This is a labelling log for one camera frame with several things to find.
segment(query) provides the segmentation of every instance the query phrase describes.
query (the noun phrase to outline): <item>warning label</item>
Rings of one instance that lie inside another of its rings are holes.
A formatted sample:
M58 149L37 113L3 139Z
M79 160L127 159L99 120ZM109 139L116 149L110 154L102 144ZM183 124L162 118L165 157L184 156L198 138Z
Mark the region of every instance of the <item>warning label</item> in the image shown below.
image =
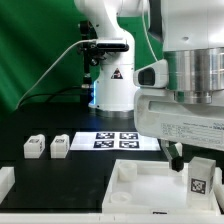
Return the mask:
M116 68L114 74L111 76L111 79L123 79L121 72L118 68Z

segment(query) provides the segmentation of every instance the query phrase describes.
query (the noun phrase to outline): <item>white block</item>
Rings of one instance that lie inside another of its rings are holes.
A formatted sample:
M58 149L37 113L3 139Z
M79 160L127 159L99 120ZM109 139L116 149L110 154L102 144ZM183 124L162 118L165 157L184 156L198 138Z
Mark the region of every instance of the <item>white block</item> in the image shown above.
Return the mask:
M187 203L189 207L210 209L216 161L194 157L188 168Z
M15 183L14 167L3 167L0 170L0 204Z
M44 135L31 136L24 144L24 156L26 159L38 159L45 149Z
M56 136L51 143L51 158L64 159L68 153L69 146L68 135Z

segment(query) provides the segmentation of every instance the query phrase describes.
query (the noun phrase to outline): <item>white paper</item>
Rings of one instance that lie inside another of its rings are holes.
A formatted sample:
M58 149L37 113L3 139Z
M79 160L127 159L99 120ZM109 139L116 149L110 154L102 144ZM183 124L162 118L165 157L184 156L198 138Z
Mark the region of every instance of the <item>white paper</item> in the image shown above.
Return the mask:
M156 138L137 132L76 132L70 150L160 150Z

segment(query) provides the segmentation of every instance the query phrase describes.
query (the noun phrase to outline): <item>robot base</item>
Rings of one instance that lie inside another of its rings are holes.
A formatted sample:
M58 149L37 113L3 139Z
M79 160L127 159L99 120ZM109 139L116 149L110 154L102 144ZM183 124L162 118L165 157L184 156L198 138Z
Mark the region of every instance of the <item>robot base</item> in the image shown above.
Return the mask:
M134 110L107 111L107 110L100 110L98 108L89 107L89 112L91 114L95 114L95 115L106 117L106 118L133 118L134 117Z

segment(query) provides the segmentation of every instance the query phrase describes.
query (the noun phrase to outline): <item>black table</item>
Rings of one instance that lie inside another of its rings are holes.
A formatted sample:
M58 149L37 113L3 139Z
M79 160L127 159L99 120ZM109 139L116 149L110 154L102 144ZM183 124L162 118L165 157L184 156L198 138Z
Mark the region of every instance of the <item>black table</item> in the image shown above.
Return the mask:
M0 167L15 167L16 183L0 212L101 212L116 159L166 161L162 151L69 151L66 159L50 159L56 135L77 131L136 131L133 119L103 118L79 103L36 103L22 106L0 124ZM44 134L40 159L24 159L23 144ZM193 156L215 159L224 169L224 153L184 146L185 161Z

